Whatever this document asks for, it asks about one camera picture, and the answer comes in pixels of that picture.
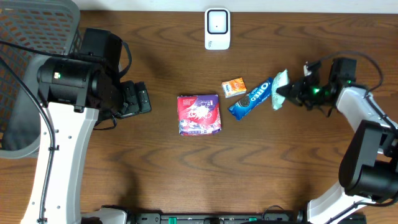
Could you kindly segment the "blue Oreo cookie pack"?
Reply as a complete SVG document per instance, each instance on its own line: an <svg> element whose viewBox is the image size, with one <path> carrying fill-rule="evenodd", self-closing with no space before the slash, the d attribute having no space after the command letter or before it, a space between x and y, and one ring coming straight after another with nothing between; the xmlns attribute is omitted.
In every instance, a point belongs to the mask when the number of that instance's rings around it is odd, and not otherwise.
<svg viewBox="0 0 398 224"><path fill-rule="evenodd" d="M247 116L256 106L259 106L271 96L271 88L274 79L268 78L250 93L228 108L228 111L240 121Z"/></svg>

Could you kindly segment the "orange Kleenex tissue pack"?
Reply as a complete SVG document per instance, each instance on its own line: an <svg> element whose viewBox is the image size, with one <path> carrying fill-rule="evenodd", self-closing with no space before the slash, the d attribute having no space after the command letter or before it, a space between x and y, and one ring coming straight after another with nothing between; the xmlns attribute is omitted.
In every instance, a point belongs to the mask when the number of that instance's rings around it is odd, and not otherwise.
<svg viewBox="0 0 398 224"><path fill-rule="evenodd" d="M230 98L237 95L242 95L247 91L244 80L236 78L221 83L225 98Z"/></svg>

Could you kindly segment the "red purple pad package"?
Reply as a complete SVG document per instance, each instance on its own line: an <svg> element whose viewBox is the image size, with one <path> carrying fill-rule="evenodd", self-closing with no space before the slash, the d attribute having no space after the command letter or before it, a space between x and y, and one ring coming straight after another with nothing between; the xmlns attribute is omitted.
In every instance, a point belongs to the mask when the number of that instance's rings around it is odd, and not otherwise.
<svg viewBox="0 0 398 224"><path fill-rule="evenodd" d="M218 95L192 95L177 97L179 134L199 136L221 131Z"/></svg>

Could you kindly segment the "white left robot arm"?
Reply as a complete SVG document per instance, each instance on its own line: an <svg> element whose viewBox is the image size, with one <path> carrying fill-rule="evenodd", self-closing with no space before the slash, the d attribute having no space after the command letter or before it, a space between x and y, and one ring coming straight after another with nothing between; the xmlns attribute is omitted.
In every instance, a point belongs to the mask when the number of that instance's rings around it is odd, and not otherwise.
<svg viewBox="0 0 398 224"><path fill-rule="evenodd" d="M116 205L80 210L86 152L98 123L152 109L144 83L123 81L119 61L127 48L110 31L89 28L77 53L51 56L37 68L40 146L23 223L131 222L131 213Z"/></svg>

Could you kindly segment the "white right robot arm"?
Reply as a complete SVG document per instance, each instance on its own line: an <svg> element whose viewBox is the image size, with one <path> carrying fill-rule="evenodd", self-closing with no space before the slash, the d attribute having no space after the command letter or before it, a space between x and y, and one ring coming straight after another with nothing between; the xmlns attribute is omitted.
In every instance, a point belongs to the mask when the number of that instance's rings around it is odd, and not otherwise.
<svg viewBox="0 0 398 224"><path fill-rule="evenodd" d="M340 164L338 181L297 214L296 223L339 223L363 207L397 203L397 123L356 82L357 61L338 57L328 83L319 85L322 61L306 63L304 76L276 92L308 110L329 106L349 122L354 136Z"/></svg>

